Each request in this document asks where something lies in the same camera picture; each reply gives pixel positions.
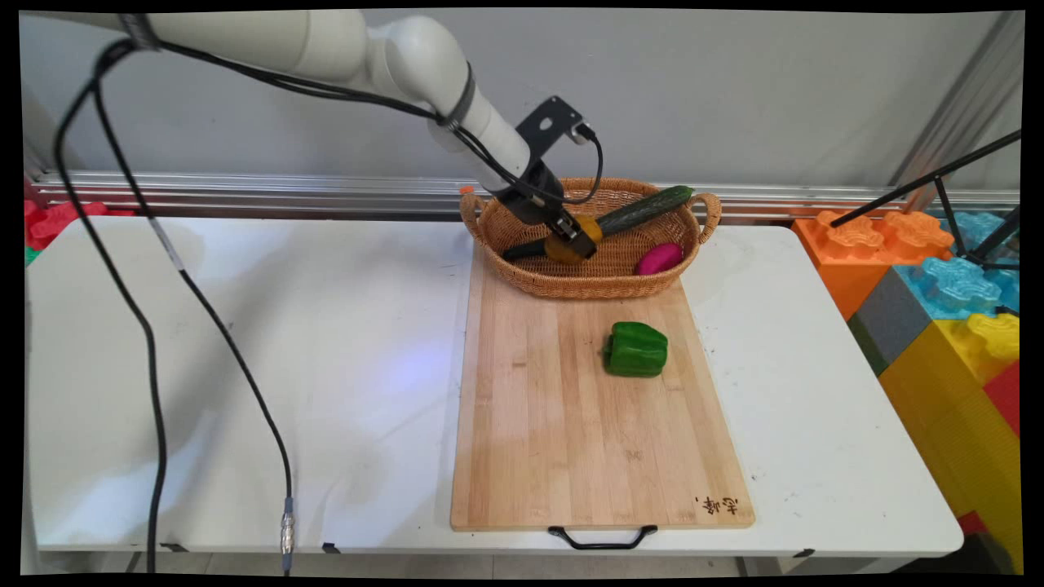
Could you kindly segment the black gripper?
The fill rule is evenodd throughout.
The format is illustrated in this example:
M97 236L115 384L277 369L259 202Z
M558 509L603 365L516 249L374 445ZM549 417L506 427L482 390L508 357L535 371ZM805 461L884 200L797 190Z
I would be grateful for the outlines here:
M570 239L571 260L586 260L598 246L598 230L578 230L577 220L564 208L562 183L544 160L537 159L522 175L511 181L508 174L498 175L506 188L496 191L496 199L523 224L544 224L553 227L560 239Z

